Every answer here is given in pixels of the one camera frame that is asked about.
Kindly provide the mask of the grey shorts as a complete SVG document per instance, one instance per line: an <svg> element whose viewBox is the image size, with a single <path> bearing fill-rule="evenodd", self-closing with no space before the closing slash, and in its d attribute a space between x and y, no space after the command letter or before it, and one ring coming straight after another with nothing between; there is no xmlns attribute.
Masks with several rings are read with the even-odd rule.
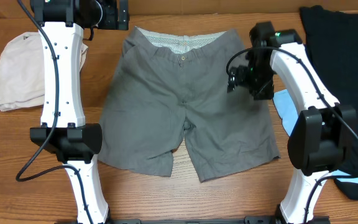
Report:
<svg viewBox="0 0 358 224"><path fill-rule="evenodd" d="M185 144L200 181L279 158L269 107L247 89L227 91L226 64L245 65L236 30L177 36L136 27L106 97L98 159L118 169L168 177Z"/></svg>

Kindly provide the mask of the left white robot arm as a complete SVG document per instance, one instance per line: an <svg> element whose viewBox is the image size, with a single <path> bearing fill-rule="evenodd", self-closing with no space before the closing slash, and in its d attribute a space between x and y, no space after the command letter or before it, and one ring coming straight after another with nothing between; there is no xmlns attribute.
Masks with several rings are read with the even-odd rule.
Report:
<svg viewBox="0 0 358 224"><path fill-rule="evenodd" d="M81 56L85 29L128 30L129 4L33 0L30 6L42 39L45 82L40 126L30 129L30 139L66 170L78 209L75 223L112 223L98 172L101 126L86 122L81 102Z"/></svg>

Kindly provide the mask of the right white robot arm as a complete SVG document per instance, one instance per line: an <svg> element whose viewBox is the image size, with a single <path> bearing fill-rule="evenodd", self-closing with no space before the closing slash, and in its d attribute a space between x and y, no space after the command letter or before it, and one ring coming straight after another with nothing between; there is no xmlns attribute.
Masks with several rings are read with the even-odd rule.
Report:
<svg viewBox="0 0 358 224"><path fill-rule="evenodd" d="M245 223L329 223L313 209L325 181L349 157L356 111L341 105L311 65L302 39L294 29L276 31L271 22L257 23L249 32L251 48L242 51L248 64L226 65L227 90L243 86L255 100L273 98L278 75L295 105L297 121L287 144L294 166L285 198L273 216L246 217Z"/></svg>

